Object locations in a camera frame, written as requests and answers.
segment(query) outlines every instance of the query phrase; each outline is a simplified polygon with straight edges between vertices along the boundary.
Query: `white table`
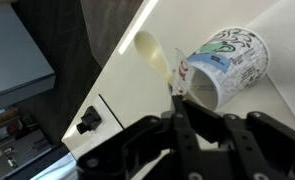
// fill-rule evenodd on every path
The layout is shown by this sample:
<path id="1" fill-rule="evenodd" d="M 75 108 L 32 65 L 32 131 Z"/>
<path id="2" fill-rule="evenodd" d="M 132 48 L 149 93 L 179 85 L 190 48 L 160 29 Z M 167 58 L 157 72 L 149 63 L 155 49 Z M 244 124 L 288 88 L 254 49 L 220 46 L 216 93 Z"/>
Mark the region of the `white table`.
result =
<path id="1" fill-rule="evenodd" d="M 145 0 L 62 141 L 76 159 L 101 143 L 96 141 L 86 146 L 75 145 L 92 142 L 100 136 L 95 132 L 80 135 L 75 130 L 75 126 L 81 122 L 81 116 L 87 107 L 94 104 L 98 94 L 103 96 L 125 128 L 145 115 L 160 116 L 172 108 L 166 81 L 143 62 L 131 41 L 138 30 L 148 31 L 158 38 L 173 67 L 175 48 L 178 47 L 186 55 L 191 54 L 216 31 L 229 26 L 246 26 L 276 2 L 278 0 Z M 250 111 L 265 112 L 295 130 L 295 117 L 267 76 L 217 110 L 235 113 L 240 117 L 245 117 Z M 110 137 L 119 132 L 119 129 L 106 126 L 98 127 L 98 130 L 108 131 Z"/>

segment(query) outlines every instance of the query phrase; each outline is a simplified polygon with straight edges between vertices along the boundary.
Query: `paper cup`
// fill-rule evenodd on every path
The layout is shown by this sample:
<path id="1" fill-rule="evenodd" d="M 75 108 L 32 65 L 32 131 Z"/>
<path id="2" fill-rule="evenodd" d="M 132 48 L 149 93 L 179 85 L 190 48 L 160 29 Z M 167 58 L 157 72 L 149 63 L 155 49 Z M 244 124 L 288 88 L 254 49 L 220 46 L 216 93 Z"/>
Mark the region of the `paper cup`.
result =
<path id="1" fill-rule="evenodd" d="M 196 69 L 191 100 L 215 110 L 262 79 L 270 52 L 258 34 L 236 27 L 219 31 L 187 60 Z"/>

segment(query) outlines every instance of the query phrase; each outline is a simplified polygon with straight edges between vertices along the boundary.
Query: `wall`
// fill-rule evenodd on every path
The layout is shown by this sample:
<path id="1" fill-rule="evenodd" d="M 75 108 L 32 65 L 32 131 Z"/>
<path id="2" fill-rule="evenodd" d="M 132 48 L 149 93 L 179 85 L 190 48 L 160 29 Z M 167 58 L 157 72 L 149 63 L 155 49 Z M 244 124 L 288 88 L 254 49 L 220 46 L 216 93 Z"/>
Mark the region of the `wall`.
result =
<path id="1" fill-rule="evenodd" d="M 17 2 L 17 0 L 0 0 L 0 3 L 13 3 Z"/>
<path id="2" fill-rule="evenodd" d="M 0 109 L 52 88 L 53 76 L 10 4 L 0 4 Z"/>

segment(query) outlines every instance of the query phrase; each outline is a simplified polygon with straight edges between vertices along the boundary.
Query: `metal screw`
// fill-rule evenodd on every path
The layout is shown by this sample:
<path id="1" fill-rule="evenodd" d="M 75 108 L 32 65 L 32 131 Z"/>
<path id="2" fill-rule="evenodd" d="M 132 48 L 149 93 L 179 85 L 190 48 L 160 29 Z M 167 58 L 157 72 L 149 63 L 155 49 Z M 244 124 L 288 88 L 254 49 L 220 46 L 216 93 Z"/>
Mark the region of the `metal screw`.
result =
<path id="1" fill-rule="evenodd" d="M 260 117 L 260 113 L 258 113 L 258 112 L 254 112 L 253 113 L 256 117 Z"/>
<path id="2" fill-rule="evenodd" d="M 233 115 L 233 114 L 229 114 L 228 116 L 229 116 L 230 119 L 236 119 L 236 116 Z"/>
<path id="3" fill-rule="evenodd" d="M 150 122 L 151 123 L 157 123 L 158 121 L 157 121 L 157 119 L 151 119 Z"/>
<path id="4" fill-rule="evenodd" d="M 203 180 L 203 177 L 196 172 L 190 173 L 188 178 L 189 180 Z"/>
<path id="5" fill-rule="evenodd" d="M 184 116 L 183 116 L 182 114 L 180 114 L 180 113 L 177 113 L 177 114 L 176 114 L 176 117 L 178 117 L 178 118 L 183 118 Z"/>
<path id="6" fill-rule="evenodd" d="M 255 173 L 254 179 L 255 180 L 269 180 L 269 178 L 263 173 Z"/>
<path id="7" fill-rule="evenodd" d="M 96 167 L 99 164 L 98 159 L 89 159 L 87 161 L 87 166 L 90 168 Z"/>

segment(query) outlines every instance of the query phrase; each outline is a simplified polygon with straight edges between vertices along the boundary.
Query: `printed cup design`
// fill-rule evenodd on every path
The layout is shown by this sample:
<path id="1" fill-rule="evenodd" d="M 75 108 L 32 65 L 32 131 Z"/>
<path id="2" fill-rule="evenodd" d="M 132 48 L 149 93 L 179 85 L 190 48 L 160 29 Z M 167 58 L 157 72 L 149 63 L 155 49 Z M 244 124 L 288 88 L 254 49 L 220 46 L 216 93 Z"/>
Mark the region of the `printed cup design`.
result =
<path id="1" fill-rule="evenodd" d="M 270 53 L 258 34 L 244 28 L 228 28 L 215 34 L 187 60 L 196 69 L 190 98 L 215 110 L 262 79 Z"/>

